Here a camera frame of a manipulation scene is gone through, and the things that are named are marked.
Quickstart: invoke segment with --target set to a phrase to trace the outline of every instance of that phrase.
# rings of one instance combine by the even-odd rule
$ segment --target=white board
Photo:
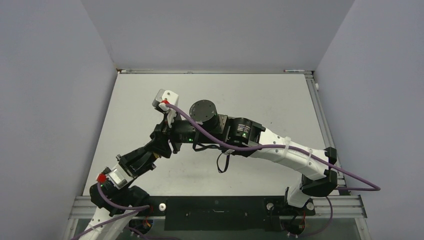
[[[159,89],[177,93],[185,112],[198,100],[211,100],[219,114],[248,118],[302,145],[325,148],[303,74],[120,74],[83,195],[90,195],[90,186],[106,166],[117,163],[116,155],[150,141],[162,120],[151,104]],[[159,158],[157,168],[134,184],[151,196],[281,196],[301,175],[268,160],[241,156],[231,156],[228,171],[218,173],[219,153],[194,152],[185,144],[171,158]]]

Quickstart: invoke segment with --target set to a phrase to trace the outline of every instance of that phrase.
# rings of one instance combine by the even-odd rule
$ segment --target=black cable
[[[228,169],[228,164],[230,163],[230,155],[226,156],[226,160],[225,160],[225,167],[224,170],[221,170],[220,165],[218,163],[218,161],[220,160],[221,155],[223,154],[223,152],[221,152],[221,154],[218,156],[218,158],[216,159],[216,167],[218,168],[218,173],[223,174],[227,171]]]

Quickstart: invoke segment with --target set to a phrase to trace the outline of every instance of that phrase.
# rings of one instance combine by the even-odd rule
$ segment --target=black cylinder
[[[210,132],[220,124],[220,117],[215,104],[209,100],[200,100],[190,107],[190,117]]]

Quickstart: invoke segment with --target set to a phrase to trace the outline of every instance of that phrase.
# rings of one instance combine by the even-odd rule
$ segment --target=metal frame
[[[306,84],[315,109],[318,124],[324,140],[325,147],[335,147],[333,138],[330,133],[326,117],[316,88],[316,83],[312,71],[303,72],[284,72],[283,70],[266,71],[266,70],[154,70],[154,69],[118,69],[118,74],[302,74],[305,75]],[[340,186],[346,186],[343,174],[338,175],[337,182]],[[362,240],[371,240],[365,218],[367,214],[360,195],[349,196],[328,196],[333,205],[333,218],[349,218],[355,219],[360,238]],[[313,197],[316,215],[310,218],[328,218],[330,216],[330,207],[326,199]],[[69,240],[75,234],[78,219],[90,219],[96,206],[90,201],[89,196],[77,196],[73,203],[68,223],[66,226],[64,240]],[[165,219],[164,216],[150,217],[151,219]]]

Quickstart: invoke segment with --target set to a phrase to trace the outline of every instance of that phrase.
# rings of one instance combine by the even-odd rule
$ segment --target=wall
[[[79,0],[0,3],[0,239],[61,239],[116,70]]]
[[[272,71],[315,70],[353,1],[82,3],[118,68]]]
[[[423,9],[356,0],[315,73],[343,167],[382,188],[361,193],[375,240],[423,236]]]

